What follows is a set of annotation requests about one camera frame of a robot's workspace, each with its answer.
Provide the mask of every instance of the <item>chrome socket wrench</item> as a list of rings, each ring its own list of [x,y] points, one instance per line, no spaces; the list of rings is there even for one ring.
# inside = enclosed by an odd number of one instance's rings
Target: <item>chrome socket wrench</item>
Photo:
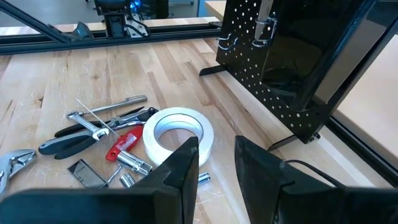
[[[120,165],[130,168],[143,176],[147,176],[152,172],[151,165],[126,151],[121,151],[116,160]]]

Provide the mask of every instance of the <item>small metal plate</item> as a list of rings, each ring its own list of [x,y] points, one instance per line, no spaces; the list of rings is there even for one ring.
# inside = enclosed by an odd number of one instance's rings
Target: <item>small metal plate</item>
[[[69,172],[86,188],[107,188],[106,181],[98,175],[83,159],[68,168]]]

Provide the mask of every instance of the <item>metal hook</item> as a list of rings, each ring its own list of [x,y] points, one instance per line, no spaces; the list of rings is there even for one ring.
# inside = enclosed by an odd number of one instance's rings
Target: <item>metal hook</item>
[[[265,47],[265,46],[268,44],[268,41],[270,41],[270,40],[274,37],[275,29],[276,29],[276,25],[277,25],[278,20],[277,20],[276,18],[273,18],[273,17],[268,17],[267,20],[258,21],[258,20],[256,19],[255,22],[256,22],[257,24],[262,24],[262,25],[270,24],[270,22],[274,22],[274,25],[272,26],[271,36],[270,36],[268,39],[266,39],[266,40],[253,40],[253,41],[251,42],[251,44],[252,44],[253,46],[255,46],[255,47]]]
[[[229,40],[230,37],[231,37],[231,33],[228,34],[228,37],[227,37],[227,38],[221,38],[221,37],[216,38],[216,39],[214,40],[214,43],[216,43],[216,45],[217,45],[219,48],[221,48],[222,50],[229,50],[232,46],[234,46],[234,45],[236,44],[236,42],[238,41],[238,38],[235,38],[234,43],[231,44],[229,47],[222,47],[222,46],[219,44],[219,41],[220,41],[220,40]]]

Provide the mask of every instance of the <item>metal rod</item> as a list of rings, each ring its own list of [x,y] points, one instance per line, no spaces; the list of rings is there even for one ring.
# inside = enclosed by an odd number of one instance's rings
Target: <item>metal rod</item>
[[[118,134],[116,134],[115,131],[113,131],[113,129],[111,127],[109,127],[103,120],[101,120],[101,118],[99,118],[97,115],[95,115],[90,109],[88,109],[88,107],[86,105],[84,105],[78,98],[75,98],[75,100],[81,104],[84,108],[86,108],[86,110],[88,110],[88,112],[91,113],[91,115],[93,115],[98,121],[100,121],[105,127],[107,127],[110,131],[112,131],[112,133],[114,135],[116,135],[117,137],[119,137]]]
[[[91,110],[91,112],[97,113],[97,112],[100,112],[100,111],[109,110],[109,109],[115,109],[115,108],[119,108],[121,106],[127,106],[127,105],[131,105],[131,104],[134,104],[134,103],[140,103],[140,102],[147,101],[147,100],[148,100],[148,97],[146,95],[128,97],[128,98],[126,98],[124,101],[122,101],[120,103],[116,103],[116,104],[109,105],[109,106],[102,106],[100,108],[96,108],[96,109]],[[89,111],[80,112],[79,115],[83,116],[83,115],[89,114],[89,113],[90,113]]]

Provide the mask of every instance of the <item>silver socket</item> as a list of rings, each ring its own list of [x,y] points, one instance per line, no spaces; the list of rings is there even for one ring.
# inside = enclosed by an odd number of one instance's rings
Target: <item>silver socket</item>
[[[151,165],[126,151],[121,151],[118,154],[117,162],[120,165],[130,168],[134,172],[137,172],[143,176],[147,176],[150,172],[152,172]]]
[[[122,174],[119,180],[120,183],[122,183],[125,188],[130,188],[136,183],[136,181],[134,180],[134,178],[132,178],[132,175],[130,173]]]
[[[210,181],[210,174],[208,172],[199,174],[198,185],[204,184],[208,181]]]

